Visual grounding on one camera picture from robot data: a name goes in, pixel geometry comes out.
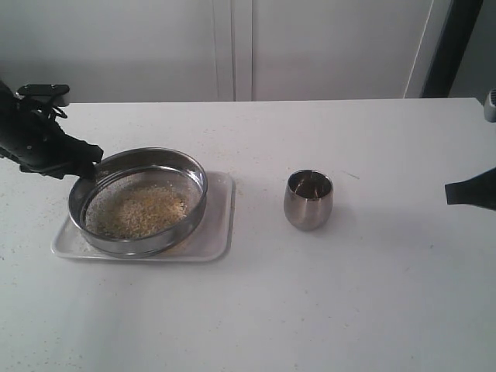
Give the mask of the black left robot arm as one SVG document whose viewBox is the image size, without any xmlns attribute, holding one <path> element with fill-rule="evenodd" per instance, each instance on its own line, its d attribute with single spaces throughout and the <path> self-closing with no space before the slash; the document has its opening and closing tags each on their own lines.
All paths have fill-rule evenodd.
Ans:
<svg viewBox="0 0 496 372">
<path fill-rule="evenodd" d="M 1 83 L 1 157 L 23 173 L 95 178 L 103 149 L 66 134 L 57 122 L 67 118 L 62 108 L 70 91 L 67 84 L 24 84 L 12 92 Z"/>
</svg>

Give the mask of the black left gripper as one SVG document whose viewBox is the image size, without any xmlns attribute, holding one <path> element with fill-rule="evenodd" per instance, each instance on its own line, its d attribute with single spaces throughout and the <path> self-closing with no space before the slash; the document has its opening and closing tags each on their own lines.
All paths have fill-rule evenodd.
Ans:
<svg viewBox="0 0 496 372">
<path fill-rule="evenodd" d="M 57 110 L 31 98 L 1 97 L 1 157 L 22 172 L 61 179 L 94 180 L 103 149 L 69 136 L 59 127 Z"/>
</svg>

